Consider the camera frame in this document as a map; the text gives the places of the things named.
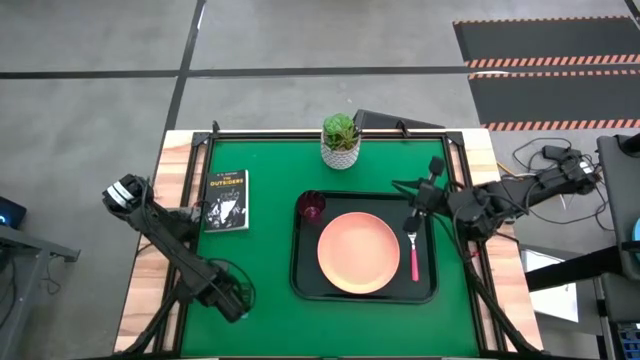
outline book cover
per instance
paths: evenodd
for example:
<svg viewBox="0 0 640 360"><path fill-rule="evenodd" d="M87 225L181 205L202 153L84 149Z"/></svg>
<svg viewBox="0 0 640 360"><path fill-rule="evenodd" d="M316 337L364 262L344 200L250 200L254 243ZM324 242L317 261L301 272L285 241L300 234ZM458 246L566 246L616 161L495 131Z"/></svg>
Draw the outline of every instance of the book cover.
<svg viewBox="0 0 640 360"><path fill-rule="evenodd" d="M247 170L209 174L204 200L207 209L204 214L205 232L249 228L249 172Z"/></svg>

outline desk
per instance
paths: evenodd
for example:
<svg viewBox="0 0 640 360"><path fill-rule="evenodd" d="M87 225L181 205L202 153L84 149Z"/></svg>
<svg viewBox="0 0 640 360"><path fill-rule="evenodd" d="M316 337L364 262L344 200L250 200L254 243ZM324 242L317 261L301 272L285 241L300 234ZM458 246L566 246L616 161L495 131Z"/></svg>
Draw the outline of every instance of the desk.
<svg viewBox="0 0 640 360"><path fill-rule="evenodd" d="M444 131L415 130L414 132L443 133ZM464 138L471 181L474 184L480 184L499 179L489 133L484 129L465 129L461 133ZM167 133L154 184L156 201L162 206L177 207L180 203L192 135L193 131ZM198 153L191 199L197 198L203 159L204 152ZM456 180L460 181L459 157L453 156L452 160L456 170ZM513 231L508 226L501 230L507 233ZM146 241L143 239L140 246L144 244ZM501 306L527 340L541 348L517 245L510 240L495 237L487 243L487 253ZM122 350L131 344L157 310L165 284L166 269L167 261L153 247L145 250L136 259L115 350ZM492 321L483 306L480 310L487 347L493 349L495 337ZM442 326L451 326L451 324L442 324ZM173 338L174 331L175 316L169 321L166 337ZM171 343L171 341L165 341L165 346L170 347Z"/></svg>

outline gray floor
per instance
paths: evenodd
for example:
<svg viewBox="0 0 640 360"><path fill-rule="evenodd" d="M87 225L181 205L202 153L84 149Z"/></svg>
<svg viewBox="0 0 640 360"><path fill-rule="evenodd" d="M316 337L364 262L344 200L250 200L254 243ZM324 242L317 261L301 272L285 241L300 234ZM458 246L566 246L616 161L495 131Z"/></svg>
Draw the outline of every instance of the gray floor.
<svg viewBox="0 0 640 360"><path fill-rule="evenodd" d="M0 0L0 72L177 69L194 6ZM628 11L622 0L210 0L191 68L461 65L454 20L598 15ZM0 194L27 206L25 231L82 249L78 263L52 264L63 290L43 296L33 312L24 358L110 353L137 236L106 213L100 193L128 172L153 173L174 83L0 80ZM428 75L190 79L176 128L209 128L214 119L227 129L317 128L327 114L358 108L479 126L465 77ZM555 135L592 151L605 133ZM521 170L510 153L538 135L493 134L498 159ZM597 205L590 195L567 211L550 201L539 212L570 219ZM612 242L593 221L562 227L522 219L517 234L574 252ZM582 354L562 340L569 335L551 331L543 328L552 352Z"/></svg>

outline pink fork handle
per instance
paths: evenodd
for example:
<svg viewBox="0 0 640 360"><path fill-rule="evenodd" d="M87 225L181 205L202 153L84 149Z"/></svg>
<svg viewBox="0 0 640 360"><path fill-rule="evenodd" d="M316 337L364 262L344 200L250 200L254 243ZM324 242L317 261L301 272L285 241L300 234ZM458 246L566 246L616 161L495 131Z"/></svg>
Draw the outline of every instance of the pink fork handle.
<svg viewBox="0 0 640 360"><path fill-rule="evenodd" d="M416 249L411 249L411 280L418 282L420 274L418 273L418 255Z"/></svg>

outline green tablecloth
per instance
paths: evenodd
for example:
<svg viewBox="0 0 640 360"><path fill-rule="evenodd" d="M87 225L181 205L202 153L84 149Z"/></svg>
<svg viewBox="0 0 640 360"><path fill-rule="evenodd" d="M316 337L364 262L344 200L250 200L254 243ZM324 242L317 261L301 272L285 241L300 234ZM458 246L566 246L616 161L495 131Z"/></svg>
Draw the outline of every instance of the green tablecloth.
<svg viewBox="0 0 640 360"><path fill-rule="evenodd" d="M248 318L227 323L189 306L183 356L472 356L473 320L460 259L435 222L438 292L424 305L304 300L289 283L293 211L305 190L394 192L391 180L428 175L439 140L364 141L346 171L327 167L317 141L216 142L212 172L249 170L248 231L202 233L198 254L242 267L257 292ZM440 177L442 186L448 175Z"/></svg>

